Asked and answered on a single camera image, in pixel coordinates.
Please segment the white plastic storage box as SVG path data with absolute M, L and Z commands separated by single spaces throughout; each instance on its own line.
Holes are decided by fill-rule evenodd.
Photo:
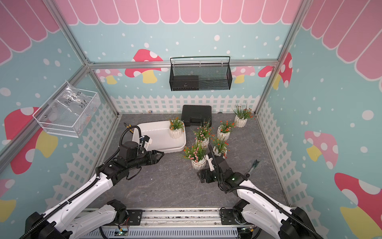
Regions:
M 146 135 L 152 140 L 147 150 L 173 153 L 183 151 L 186 146 L 186 130 L 181 131 L 182 134 L 179 138 L 172 138 L 169 120 L 141 123 L 138 126 L 142 135 Z

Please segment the red flower pot rear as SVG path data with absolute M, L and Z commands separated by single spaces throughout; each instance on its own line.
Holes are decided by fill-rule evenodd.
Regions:
M 217 130 L 217 138 L 219 140 L 227 141 L 230 137 L 231 131 L 236 127 L 233 121 L 221 121 Z

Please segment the pink flower pot front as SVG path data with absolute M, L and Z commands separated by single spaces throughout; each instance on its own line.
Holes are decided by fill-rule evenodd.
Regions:
M 204 169 L 207 159 L 206 159 L 206 150 L 202 147 L 201 142 L 196 142 L 191 147 L 186 147 L 184 149 L 185 159 L 188 159 L 192 163 L 192 167 L 195 170 L 202 170 Z

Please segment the clear acrylic wall bin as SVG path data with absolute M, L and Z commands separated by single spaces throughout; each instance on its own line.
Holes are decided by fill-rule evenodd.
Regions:
M 79 138 L 100 105 L 97 92 L 65 82 L 33 113 L 33 118 L 47 134 Z

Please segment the orange flower pot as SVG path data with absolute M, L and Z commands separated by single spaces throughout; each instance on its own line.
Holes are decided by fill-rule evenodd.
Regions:
M 213 146 L 213 154 L 215 156 L 221 156 L 224 159 L 227 159 L 227 153 L 228 153 L 228 143 L 218 138 L 216 135 L 213 135 L 212 139 L 212 146 Z
M 179 117 L 169 119 L 169 122 L 170 122 L 170 126 L 169 126 L 170 137 L 173 139 L 180 138 L 185 131 L 184 122 Z

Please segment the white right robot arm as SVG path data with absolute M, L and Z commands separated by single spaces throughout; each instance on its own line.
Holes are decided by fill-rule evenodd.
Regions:
M 239 224 L 253 224 L 275 239 L 321 239 L 307 213 L 299 207 L 286 206 L 265 194 L 245 175 L 234 172 L 222 156 L 209 145 L 210 169 L 200 170 L 202 183 L 217 182 L 224 193 L 233 193 L 240 201 L 233 207 Z

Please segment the grass pot far corner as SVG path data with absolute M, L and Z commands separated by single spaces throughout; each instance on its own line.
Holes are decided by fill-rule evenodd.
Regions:
M 235 113 L 234 125 L 238 128 L 245 127 L 247 121 L 254 117 L 252 109 L 248 106 L 247 103 L 236 104 L 233 112 Z

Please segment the green tool on table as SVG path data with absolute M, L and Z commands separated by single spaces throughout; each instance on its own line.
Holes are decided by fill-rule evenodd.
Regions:
M 254 171 L 254 169 L 258 166 L 258 164 L 260 163 L 260 160 L 255 160 L 251 166 L 251 168 L 249 169 L 249 171 L 245 174 L 245 177 L 246 178 L 250 178 L 252 172 Z

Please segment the orange flower pot front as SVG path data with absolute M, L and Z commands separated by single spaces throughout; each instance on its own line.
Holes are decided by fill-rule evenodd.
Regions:
M 170 126 L 169 126 L 170 137 L 173 139 L 180 138 L 185 131 L 184 122 L 179 117 L 169 119 L 169 122 L 170 122 Z

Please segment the yellow handled pliers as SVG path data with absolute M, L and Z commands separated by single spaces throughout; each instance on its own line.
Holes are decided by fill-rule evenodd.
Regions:
M 132 125 L 131 125 L 131 124 L 128 124 L 128 123 L 126 123 L 126 122 L 124 122 L 124 126 L 125 126 L 126 128 L 132 129 Z

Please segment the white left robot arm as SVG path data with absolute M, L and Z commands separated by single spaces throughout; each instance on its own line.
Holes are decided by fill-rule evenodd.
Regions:
M 124 141 L 125 132 L 138 131 L 138 142 Z M 98 196 L 115 186 L 122 179 L 131 180 L 129 172 L 143 166 L 157 164 L 165 155 L 158 150 L 148 150 L 150 137 L 142 135 L 138 126 L 130 126 L 121 135 L 117 150 L 95 168 L 94 176 L 70 197 L 42 214 L 30 215 L 25 221 L 23 239 L 76 239 L 106 224 L 118 227 L 126 224 L 131 216 L 126 206 L 111 200 L 86 216 L 77 216 Z

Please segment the pink flower pot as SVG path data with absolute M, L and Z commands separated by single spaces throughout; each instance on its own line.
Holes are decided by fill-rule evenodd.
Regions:
M 202 170 L 204 169 L 207 159 L 206 159 L 206 150 L 202 147 L 201 142 L 196 142 L 191 147 L 186 147 L 184 149 L 185 159 L 188 159 L 192 163 L 192 167 L 195 170 Z
M 194 132 L 196 144 L 200 145 L 203 149 L 207 149 L 209 147 L 210 137 L 212 136 L 211 131 L 211 121 L 207 120 L 202 122 L 197 128 L 197 131 Z

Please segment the black plastic tool case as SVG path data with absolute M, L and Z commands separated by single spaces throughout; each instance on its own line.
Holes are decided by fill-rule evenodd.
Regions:
M 203 105 L 183 105 L 181 120 L 184 125 L 201 125 L 208 122 L 212 125 L 212 107 Z

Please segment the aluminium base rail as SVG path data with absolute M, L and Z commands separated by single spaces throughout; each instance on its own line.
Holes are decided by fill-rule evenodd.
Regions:
M 127 222 L 96 227 L 85 239 L 238 239 L 256 226 L 238 223 L 229 207 L 128 209 Z

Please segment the black box in basket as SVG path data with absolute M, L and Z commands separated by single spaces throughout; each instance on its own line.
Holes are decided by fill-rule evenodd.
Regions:
M 172 91 L 197 91 L 199 90 L 199 77 L 195 75 L 174 76 L 170 79 Z

